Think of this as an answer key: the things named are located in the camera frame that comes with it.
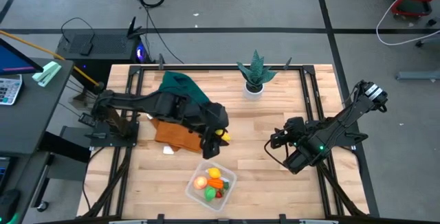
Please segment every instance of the green cloth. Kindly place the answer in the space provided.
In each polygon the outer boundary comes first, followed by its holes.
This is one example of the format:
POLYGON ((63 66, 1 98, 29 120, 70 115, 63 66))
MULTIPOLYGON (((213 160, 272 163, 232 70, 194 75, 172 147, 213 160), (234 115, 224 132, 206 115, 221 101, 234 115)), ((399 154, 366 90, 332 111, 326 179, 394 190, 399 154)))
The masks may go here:
POLYGON ((186 74, 165 71, 159 91, 174 93, 178 96, 189 96, 197 104, 209 102, 209 98, 186 74))

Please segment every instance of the wooden tabletop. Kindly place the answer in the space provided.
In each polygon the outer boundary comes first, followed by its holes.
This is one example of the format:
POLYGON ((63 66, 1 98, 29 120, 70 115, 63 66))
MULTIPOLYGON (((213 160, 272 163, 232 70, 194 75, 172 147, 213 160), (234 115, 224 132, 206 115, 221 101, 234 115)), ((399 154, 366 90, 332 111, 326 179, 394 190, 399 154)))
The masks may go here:
MULTIPOLYGON (((128 70, 129 65, 114 65, 107 89, 124 93, 128 70)), ((333 67, 315 65, 315 70, 324 113, 333 116, 342 110, 333 67)), ((188 198, 185 187, 202 160, 201 155, 187 150, 164 155, 164 145, 154 141, 153 125, 146 115, 141 115, 139 141, 131 156, 123 218, 156 219, 158 214, 165 214, 166 219, 277 219, 279 214, 286 214, 289 219, 323 218, 316 168, 308 166, 293 175, 263 150, 275 127, 282 128, 290 117, 307 119, 299 73, 280 71, 266 84, 262 98, 253 102, 243 97, 244 79, 238 70, 183 72, 212 102, 226 107, 232 141, 229 146, 221 147, 220 155, 211 160, 236 173, 235 189, 220 213, 188 198)), ((142 95, 156 90, 163 75, 163 71, 147 71, 142 95)), ((308 87, 314 103, 309 79, 308 87)), ((313 116, 317 118, 316 108, 312 106, 313 116)), ((284 148, 269 148, 269 151, 284 160, 284 148)), ((85 191, 91 204, 107 185, 112 155, 113 148, 106 148, 89 165, 85 191)), ((362 211, 368 212, 355 156, 341 148, 334 148, 333 156, 340 185, 362 211)), ((333 213, 336 213, 328 183, 327 187, 333 213)), ((113 213, 115 207, 116 201, 113 201, 113 213)), ((82 198, 78 214, 86 211, 87 205, 82 198)))

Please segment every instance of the concrete floor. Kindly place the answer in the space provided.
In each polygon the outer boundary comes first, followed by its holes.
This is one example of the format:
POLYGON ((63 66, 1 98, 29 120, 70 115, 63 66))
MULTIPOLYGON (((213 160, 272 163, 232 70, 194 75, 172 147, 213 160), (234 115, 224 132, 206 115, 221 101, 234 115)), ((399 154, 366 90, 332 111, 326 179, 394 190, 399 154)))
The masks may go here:
MULTIPOLYGON (((7 0, 0 0, 2 7, 7 0)), ((391 0, 325 0, 333 28, 375 28, 391 0)), ((432 4, 440 12, 440 3, 432 4)), ((0 29, 30 29, 20 37, 55 50, 58 29, 68 19, 80 16, 94 28, 125 28, 133 16, 138 25, 146 14, 134 0, 14 0, 0 29), (56 29, 55 34, 38 34, 39 29, 56 29)), ((165 0, 151 10, 159 28, 195 27, 295 27, 324 28, 318 0, 165 0)), ((397 22, 391 15, 382 28, 421 28, 430 17, 419 22, 397 22)), ((85 28, 80 21, 68 28, 85 28)), ((419 35, 386 35, 386 41, 402 41, 419 35)), ((325 33, 244 32, 244 33, 174 33, 162 34, 167 45, 186 63, 235 63, 249 60, 254 49, 267 63, 333 63, 325 33)), ((349 87, 360 79, 379 84, 389 94, 388 113, 365 115, 360 130, 369 134, 364 142, 366 159, 380 216, 399 219, 440 221, 436 206, 440 199, 438 185, 440 148, 435 124, 438 111, 439 83, 429 80, 396 81, 401 70, 427 70, 440 67, 439 47, 419 49, 413 43, 387 47, 373 34, 336 34, 342 66, 349 87)), ((168 63, 175 59, 166 51, 156 34, 149 34, 151 54, 162 53, 168 63)), ((43 52, 11 41, 27 56, 49 57, 43 52)), ((66 89, 61 102, 67 103, 75 92, 66 89)), ((59 106, 49 130, 59 133, 62 125, 80 126, 76 116, 59 106)), ((26 223, 56 221, 76 214, 80 183, 53 181, 45 199, 51 210, 30 210, 26 223)))

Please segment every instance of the clear plastic tray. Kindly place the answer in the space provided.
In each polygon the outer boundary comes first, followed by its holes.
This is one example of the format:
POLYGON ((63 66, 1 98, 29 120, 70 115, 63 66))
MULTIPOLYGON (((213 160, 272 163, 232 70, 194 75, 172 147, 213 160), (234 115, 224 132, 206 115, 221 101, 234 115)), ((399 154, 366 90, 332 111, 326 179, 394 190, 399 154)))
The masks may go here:
POLYGON ((231 170, 228 170, 217 163, 203 160, 200 162, 199 166, 192 175, 191 180, 188 182, 188 185, 186 186, 185 189, 185 193, 188 197, 194 199, 195 201, 198 201, 203 206, 211 210, 214 210, 216 212, 220 212, 225 207, 225 204, 228 201, 231 192, 234 190, 234 186, 236 182, 237 182, 237 176, 231 170), (229 189, 225 191, 225 195, 220 199, 214 198, 212 201, 209 202, 205 200, 204 189, 198 190, 193 186, 193 182, 195 178, 198 176, 204 176, 207 179, 210 178, 208 174, 208 168, 218 168, 221 172, 221 179, 229 182, 229 189))

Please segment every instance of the white pot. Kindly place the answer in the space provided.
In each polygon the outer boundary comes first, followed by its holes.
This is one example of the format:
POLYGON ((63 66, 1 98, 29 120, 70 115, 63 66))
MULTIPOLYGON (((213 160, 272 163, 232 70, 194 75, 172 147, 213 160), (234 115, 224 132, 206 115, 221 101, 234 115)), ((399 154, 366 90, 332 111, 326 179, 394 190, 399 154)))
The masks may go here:
POLYGON ((263 88, 261 88, 261 91, 259 91, 258 93, 252 93, 251 91, 248 90, 248 88, 246 87, 246 82, 245 82, 245 86, 243 88, 243 95, 245 96, 245 98, 247 98, 248 100, 258 100, 259 98, 261 98, 261 95, 263 94, 264 91, 264 84, 263 84, 263 88))

